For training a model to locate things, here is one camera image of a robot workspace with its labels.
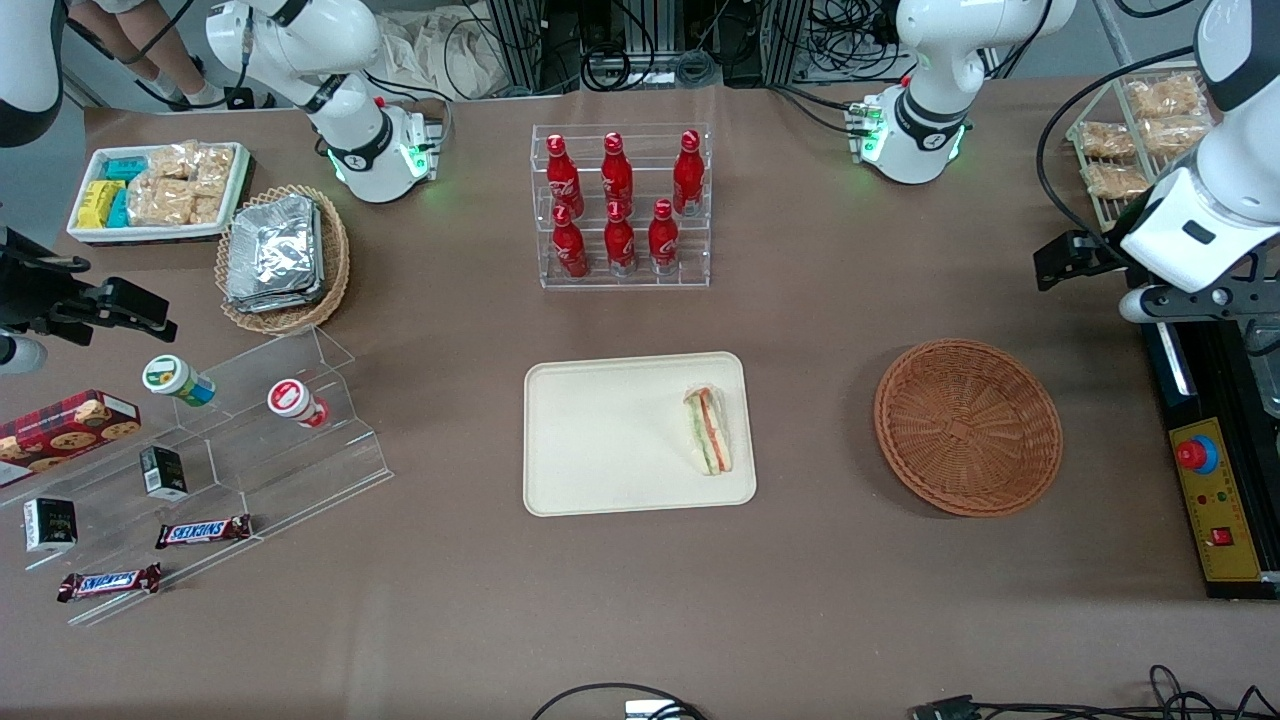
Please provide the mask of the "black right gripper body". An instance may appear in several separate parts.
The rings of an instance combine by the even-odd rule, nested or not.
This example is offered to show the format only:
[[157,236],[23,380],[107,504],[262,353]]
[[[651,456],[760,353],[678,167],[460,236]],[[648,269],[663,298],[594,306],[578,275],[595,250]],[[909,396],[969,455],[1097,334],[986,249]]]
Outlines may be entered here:
[[56,319],[59,304],[77,301],[90,286],[76,278],[91,268],[79,256],[60,256],[12,229],[1,241],[1,328],[23,334],[91,337],[93,329],[76,319]]

